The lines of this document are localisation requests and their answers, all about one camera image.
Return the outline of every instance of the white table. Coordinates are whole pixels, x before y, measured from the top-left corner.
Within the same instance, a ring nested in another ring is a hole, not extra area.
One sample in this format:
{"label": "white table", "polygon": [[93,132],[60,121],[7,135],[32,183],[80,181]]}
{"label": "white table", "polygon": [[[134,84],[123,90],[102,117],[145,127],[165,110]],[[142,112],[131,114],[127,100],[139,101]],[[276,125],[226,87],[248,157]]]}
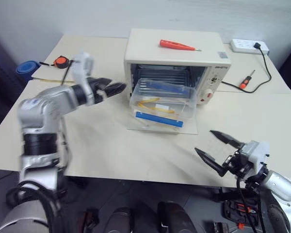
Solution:
{"label": "white table", "polygon": [[[82,47],[95,58],[93,76],[115,77],[115,80],[123,81],[125,44],[126,39],[64,36],[46,62],[59,55],[72,57]],[[258,60],[255,64],[248,63],[248,70],[257,64]],[[238,77],[247,75],[235,66],[233,69],[235,73],[239,70]],[[63,72],[53,67],[42,67],[34,77],[60,79]],[[129,105],[125,93],[95,106],[80,107],[65,117],[73,154],[67,175],[235,186],[231,174],[219,177],[194,151],[194,146],[197,146],[222,163],[233,149],[209,133],[209,130],[219,130],[245,142],[269,141],[271,156],[268,167],[291,177],[291,92],[282,85],[278,73],[272,74],[274,81],[269,84],[274,82],[278,86],[269,88],[267,84],[263,92],[255,94],[217,91],[207,105],[198,106],[198,135],[127,130]],[[52,86],[56,84],[30,81],[2,122],[0,169],[19,170],[21,134],[17,105]]]}

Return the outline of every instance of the tape measure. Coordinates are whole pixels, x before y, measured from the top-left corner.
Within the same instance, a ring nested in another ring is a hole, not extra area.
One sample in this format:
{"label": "tape measure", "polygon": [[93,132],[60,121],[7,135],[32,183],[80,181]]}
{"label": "tape measure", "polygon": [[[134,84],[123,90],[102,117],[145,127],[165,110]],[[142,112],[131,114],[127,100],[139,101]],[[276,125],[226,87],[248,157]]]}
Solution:
{"label": "tape measure", "polygon": [[69,66],[69,63],[70,63],[69,59],[64,56],[59,56],[58,58],[56,58],[52,65],[45,62],[40,62],[40,64],[42,65],[57,67],[59,69],[67,68]]}

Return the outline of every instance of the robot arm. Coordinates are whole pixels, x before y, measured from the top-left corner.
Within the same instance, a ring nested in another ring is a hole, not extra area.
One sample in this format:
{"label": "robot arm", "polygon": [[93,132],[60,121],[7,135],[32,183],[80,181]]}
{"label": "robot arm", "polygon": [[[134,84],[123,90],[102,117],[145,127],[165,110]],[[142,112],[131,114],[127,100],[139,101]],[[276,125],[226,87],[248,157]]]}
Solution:
{"label": "robot arm", "polygon": [[63,224],[55,221],[61,218],[57,196],[67,166],[59,165],[60,121],[78,106],[100,103],[126,87],[124,83],[109,85],[110,79],[88,78],[92,67],[90,55],[79,54],[71,66],[76,85],[49,88],[21,102],[18,118],[23,134],[23,154],[19,184],[7,194],[17,203],[0,226],[0,233],[65,232],[60,226]]}
{"label": "robot arm", "polygon": [[263,192],[268,202],[268,216],[274,231],[291,233],[291,180],[267,169],[265,162],[270,155],[269,144],[256,141],[242,143],[225,133],[210,132],[237,150],[219,165],[213,157],[195,148],[201,159],[221,177],[230,171],[236,179],[246,183],[246,189]]}

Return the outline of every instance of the screwdriver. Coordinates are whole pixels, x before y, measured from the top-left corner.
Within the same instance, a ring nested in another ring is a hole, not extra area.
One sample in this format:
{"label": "screwdriver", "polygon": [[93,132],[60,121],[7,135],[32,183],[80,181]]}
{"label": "screwdriver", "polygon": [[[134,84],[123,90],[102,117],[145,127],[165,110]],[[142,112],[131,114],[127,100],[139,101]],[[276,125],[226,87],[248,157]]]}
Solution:
{"label": "screwdriver", "polygon": [[247,76],[243,81],[242,83],[239,85],[239,88],[240,89],[245,89],[246,86],[248,85],[249,81],[251,80],[251,76],[253,75],[253,73],[255,72],[256,70],[253,70],[251,72],[251,74],[249,76]]}
{"label": "screwdriver", "polygon": [[194,47],[187,46],[187,45],[180,44],[173,41],[169,41],[169,40],[160,40],[160,46],[165,47],[165,48],[176,49],[176,50],[195,50],[195,51],[201,52],[201,50],[196,49]]}

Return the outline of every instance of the white wall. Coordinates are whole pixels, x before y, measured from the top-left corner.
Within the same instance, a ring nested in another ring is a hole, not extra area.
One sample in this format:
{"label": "white wall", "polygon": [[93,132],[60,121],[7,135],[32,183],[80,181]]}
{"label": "white wall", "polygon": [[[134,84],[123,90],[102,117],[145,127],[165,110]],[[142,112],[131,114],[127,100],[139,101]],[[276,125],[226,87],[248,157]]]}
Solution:
{"label": "white wall", "polygon": [[127,37],[132,27],[263,40],[280,67],[291,51],[291,0],[0,0],[0,42],[17,63],[43,61],[64,33]]}

